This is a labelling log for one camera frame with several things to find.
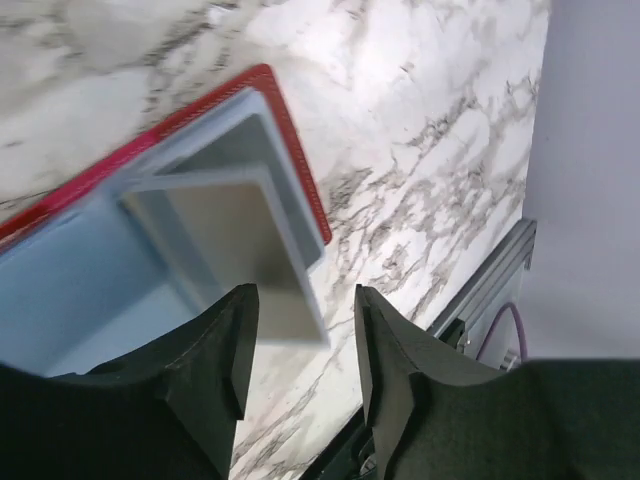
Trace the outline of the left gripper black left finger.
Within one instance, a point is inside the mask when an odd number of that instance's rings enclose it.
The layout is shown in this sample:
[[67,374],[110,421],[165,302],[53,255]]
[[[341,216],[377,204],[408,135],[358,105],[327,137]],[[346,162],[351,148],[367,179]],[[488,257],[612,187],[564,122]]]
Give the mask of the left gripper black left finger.
[[1,369],[5,479],[225,479],[247,403],[255,285],[83,375]]

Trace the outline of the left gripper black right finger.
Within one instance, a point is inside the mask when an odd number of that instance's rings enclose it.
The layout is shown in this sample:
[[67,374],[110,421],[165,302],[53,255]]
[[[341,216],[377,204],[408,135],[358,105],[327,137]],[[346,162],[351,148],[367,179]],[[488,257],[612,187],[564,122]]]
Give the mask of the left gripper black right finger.
[[382,479],[635,479],[639,364],[529,361],[502,372],[358,286],[365,420]]

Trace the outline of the red leather card holder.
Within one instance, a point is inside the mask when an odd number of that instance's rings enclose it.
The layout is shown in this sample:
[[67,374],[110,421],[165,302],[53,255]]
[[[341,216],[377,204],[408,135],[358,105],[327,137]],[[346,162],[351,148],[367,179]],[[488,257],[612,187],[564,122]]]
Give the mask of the red leather card holder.
[[258,288],[258,338],[324,346],[332,238],[273,69],[255,65],[1,226],[1,361],[85,373]]

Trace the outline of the gold credit card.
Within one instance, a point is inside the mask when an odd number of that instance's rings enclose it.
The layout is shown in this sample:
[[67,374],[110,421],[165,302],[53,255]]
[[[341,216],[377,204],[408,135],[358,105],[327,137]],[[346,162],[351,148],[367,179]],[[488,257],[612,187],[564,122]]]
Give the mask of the gold credit card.
[[199,309],[234,287],[259,293],[258,337],[328,345],[302,254],[261,168],[147,178],[121,197]]

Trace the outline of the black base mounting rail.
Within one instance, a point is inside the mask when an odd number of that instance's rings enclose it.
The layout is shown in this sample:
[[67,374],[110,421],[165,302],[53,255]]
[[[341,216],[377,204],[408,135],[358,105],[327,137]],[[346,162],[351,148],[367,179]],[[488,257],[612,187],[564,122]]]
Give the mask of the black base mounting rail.
[[360,407],[300,476],[300,480],[377,479],[372,431]]

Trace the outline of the aluminium extrusion frame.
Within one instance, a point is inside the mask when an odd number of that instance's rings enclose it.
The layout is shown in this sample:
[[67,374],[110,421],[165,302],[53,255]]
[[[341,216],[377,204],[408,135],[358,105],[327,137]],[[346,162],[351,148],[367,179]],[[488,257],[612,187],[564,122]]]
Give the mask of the aluminium extrusion frame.
[[525,360],[527,341],[517,301],[536,231],[536,221],[519,220],[427,332],[494,369],[509,371]]

